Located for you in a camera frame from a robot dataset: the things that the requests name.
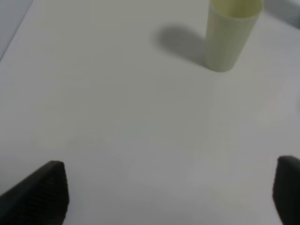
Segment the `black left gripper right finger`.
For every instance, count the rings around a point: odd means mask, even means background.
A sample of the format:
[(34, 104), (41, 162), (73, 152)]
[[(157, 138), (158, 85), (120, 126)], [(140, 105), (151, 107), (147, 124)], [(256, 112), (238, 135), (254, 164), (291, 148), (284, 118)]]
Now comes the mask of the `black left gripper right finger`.
[(273, 184), (273, 202), (284, 225), (300, 223), (300, 160), (280, 156)]

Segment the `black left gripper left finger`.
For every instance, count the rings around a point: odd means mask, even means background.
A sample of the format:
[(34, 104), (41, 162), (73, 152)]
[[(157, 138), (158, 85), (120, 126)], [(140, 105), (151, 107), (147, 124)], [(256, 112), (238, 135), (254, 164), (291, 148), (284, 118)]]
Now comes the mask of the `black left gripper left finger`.
[(2, 225), (61, 225), (69, 205), (61, 161), (49, 161), (0, 196)]

